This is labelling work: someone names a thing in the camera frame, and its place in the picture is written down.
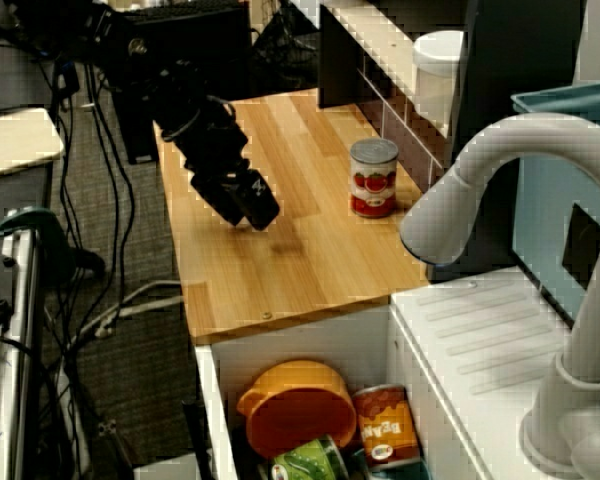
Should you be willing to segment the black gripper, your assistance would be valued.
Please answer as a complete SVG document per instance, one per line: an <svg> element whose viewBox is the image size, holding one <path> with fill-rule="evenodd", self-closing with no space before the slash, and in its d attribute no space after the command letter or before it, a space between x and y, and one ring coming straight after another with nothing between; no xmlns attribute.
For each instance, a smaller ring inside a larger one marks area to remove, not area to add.
<svg viewBox="0 0 600 480"><path fill-rule="evenodd" d="M237 226L243 218L256 230L265 230L280 207L264 177L249 169L244 143L184 145L185 168L191 186L225 221Z"/></svg>

